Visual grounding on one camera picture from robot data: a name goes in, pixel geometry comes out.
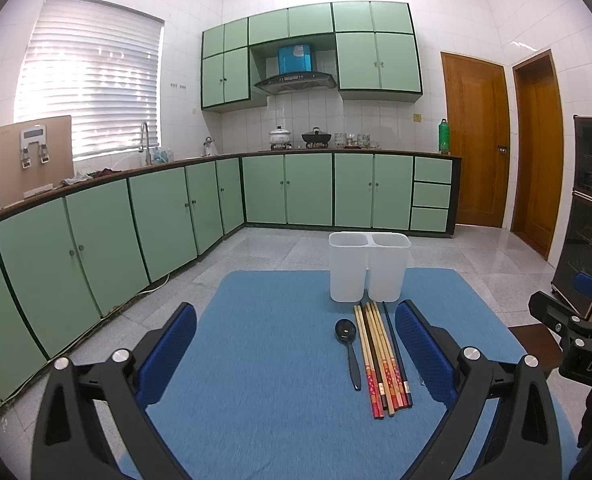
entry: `white tile wall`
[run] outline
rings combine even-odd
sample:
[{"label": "white tile wall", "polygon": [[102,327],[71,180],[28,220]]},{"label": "white tile wall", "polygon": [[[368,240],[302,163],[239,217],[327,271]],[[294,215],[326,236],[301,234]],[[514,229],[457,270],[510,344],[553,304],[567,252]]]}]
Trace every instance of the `white tile wall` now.
[{"label": "white tile wall", "polygon": [[[202,31],[220,23],[222,0],[104,1],[165,20],[160,103],[163,146],[171,148],[176,158],[195,156],[210,135],[221,149],[220,117],[201,112],[200,56]],[[42,2],[9,0],[0,12],[0,126],[13,122],[18,74]],[[138,155],[118,154],[80,161],[76,169],[127,169],[140,164]]]},{"label": "white tile wall", "polygon": [[[223,0],[223,22],[288,6],[340,0]],[[366,133],[384,148],[434,152],[438,124],[446,117],[441,50],[505,63],[487,0],[388,0],[408,2],[419,42],[424,95],[415,104],[344,101],[336,90],[312,90],[270,97],[267,108],[223,114],[223,147],[242,152],[268,147],[277,125],[300,135],[318,126],[328,132]],[[321,53],[319,70],[335,73],[335,58]],[[412,116],[420,113],[421,123]]]},{"label": "white tile wall", "polygon": [[592,116],[592,14],[582,0],[488,0],[506,59],[512,124],[512,171],[505,226],[514,212],[518,168],[518,112],[512,67],[551,49],[564,116],[564,174],[550,251],[556,266],[567,229],[574,169],[573,116]]}]

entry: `spoon handle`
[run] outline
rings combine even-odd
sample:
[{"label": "spoon handle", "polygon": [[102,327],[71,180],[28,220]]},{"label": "spoon handle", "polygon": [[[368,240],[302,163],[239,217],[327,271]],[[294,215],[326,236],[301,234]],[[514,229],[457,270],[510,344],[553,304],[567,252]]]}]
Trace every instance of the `spoon handle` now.
[{"label": "spoon handle", "polygon": [[357,392],[361,391],[361,370],[358,367],[358,361],[356,361],[356,354],[353,352],[353,345],[349,343],[347,345],[347,353],[349,355],[349,376],[353,384],[353,389]]}]

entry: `spoon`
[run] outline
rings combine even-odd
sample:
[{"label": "spoon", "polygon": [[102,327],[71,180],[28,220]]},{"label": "spoon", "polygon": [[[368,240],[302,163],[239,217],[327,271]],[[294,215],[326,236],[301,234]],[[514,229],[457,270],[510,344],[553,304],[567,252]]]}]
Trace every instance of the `spoon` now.
[{"label": "spoon", "polygon": [[349,376],[353,383],[353,388],[361,391],[361,371],[358,368],[356,354],[353,352],[353,340],[356,339],[356,325],[349,319],[340,319],[335,326],[336,337],[341,343],[347,345],[347,354],[349,356]]}]

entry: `green water bottle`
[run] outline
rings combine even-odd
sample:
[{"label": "green water bottle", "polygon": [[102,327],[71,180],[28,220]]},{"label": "green water bottle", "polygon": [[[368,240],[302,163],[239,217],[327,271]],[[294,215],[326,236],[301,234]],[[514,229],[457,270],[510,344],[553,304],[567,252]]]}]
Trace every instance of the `green water bottle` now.
[{"label": "green water bottle", "polygon": [[450,154],[450,126],[447,119],[438,125],[438,150],[442,155]]}]

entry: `white blind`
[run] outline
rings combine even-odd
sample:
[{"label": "white blind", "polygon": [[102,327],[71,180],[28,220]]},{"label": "white blind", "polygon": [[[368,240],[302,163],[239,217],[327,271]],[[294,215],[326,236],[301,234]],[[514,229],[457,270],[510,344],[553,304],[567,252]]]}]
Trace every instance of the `white blind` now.
[{"label": "white blind", "polygon": [[45,0],[18,80],[15,121],[71,115],[74,159],[159,145],[162,22],[89,0]]}]

